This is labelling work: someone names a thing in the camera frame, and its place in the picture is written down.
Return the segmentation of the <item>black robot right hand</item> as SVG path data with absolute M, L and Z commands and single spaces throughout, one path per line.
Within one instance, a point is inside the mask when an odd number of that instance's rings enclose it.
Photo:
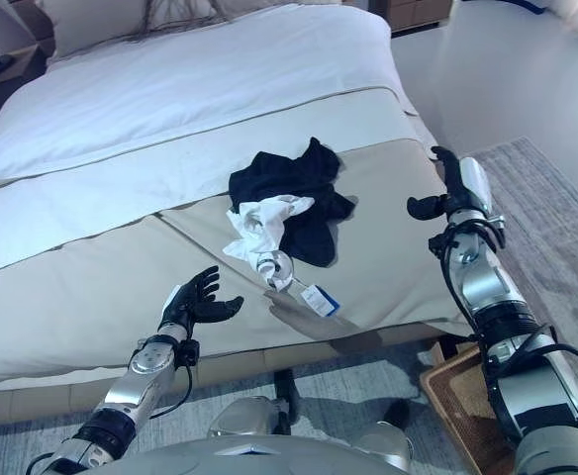
M 407 200 L 408 214 L 419 221 L 446 216 L 450 221 L 461 212 L 476 212 L 488 219 L 492 216 L 492 198 L 487 174 L 473 157 L 458 158 L 451 150 L 435 145 L 431 148 L 435 161 L 443 168 L 446 191 L 441 195 Z

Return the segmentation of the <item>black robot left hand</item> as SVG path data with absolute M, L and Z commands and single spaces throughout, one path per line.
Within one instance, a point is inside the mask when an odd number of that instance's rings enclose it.
M 183 285 L 176 286 L 162 309 L 158 327 L 160 334 L 181 330 L 190 339 L 196 324 L 215 324 L 233 318 L 244 303 L 242 296 L 219 301 L 218 266 L 211 266 L 195 275 Z

